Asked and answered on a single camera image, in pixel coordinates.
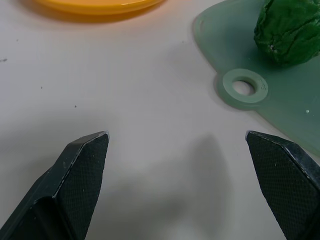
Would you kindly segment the dark green leafy vegetable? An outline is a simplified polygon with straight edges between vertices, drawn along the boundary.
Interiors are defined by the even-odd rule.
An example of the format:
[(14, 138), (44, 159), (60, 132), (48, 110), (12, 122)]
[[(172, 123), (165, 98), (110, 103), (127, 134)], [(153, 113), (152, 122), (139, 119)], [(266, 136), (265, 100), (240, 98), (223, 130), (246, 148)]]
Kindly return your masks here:
[(265, 0), (254, 41), (280, 66), (303, 64), (320, 55), (320, 0)]

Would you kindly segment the light green cutting board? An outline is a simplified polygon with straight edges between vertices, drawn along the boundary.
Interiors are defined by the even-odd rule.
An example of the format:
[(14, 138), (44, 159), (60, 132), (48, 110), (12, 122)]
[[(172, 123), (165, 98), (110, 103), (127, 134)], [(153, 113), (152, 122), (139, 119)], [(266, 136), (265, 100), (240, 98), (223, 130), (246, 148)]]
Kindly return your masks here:
[(252, 110), (320, 157), (320, 56), (290, 68), (273, 64), (254, 41), (264, 0), (224, 0), (194, 20), (194, 40), (217, 73), (228, 105)]

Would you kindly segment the yellow plate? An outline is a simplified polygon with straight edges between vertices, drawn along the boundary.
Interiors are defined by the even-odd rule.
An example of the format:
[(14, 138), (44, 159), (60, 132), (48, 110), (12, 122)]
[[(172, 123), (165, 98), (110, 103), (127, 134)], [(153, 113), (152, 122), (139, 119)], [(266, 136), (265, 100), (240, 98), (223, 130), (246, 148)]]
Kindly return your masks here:
[(53, 10), (93, 16), (126, 14), (144, 10), (165, 0), (33, 0)]

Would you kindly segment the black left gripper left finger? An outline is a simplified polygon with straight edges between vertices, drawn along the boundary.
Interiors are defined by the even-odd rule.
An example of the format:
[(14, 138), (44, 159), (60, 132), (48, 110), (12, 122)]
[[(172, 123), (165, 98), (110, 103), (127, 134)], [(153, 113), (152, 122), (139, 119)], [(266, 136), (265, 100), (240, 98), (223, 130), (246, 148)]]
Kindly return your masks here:
[(106, 131), (70, 142), (0, 228), (0, 240), (85, 240), (108, 144)]

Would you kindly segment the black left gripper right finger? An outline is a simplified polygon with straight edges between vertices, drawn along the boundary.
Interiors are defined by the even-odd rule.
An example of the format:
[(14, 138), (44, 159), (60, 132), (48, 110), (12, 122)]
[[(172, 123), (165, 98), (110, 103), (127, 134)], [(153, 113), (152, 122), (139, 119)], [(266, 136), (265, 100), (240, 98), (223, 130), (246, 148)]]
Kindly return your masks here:
[(286, 240), (320, 240), (320, 166), (296, 143), (249, 130), (261, 192)]

